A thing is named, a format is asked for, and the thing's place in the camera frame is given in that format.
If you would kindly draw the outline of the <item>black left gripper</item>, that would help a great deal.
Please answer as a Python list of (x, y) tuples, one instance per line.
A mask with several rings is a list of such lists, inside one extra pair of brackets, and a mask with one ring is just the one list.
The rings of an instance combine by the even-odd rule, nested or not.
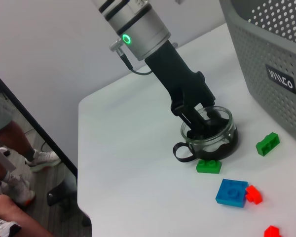
[[(170, 94), (172, 113), (191, 130), (201, 134), (207, 124), (227, 125), (227, 109), (214, 106), (215, 97), (204, 75), (200, 71), (193, 72), (170, 42), (165, 42), (145, 62)], [(204, 108), (197, 111), (198, 104)]]

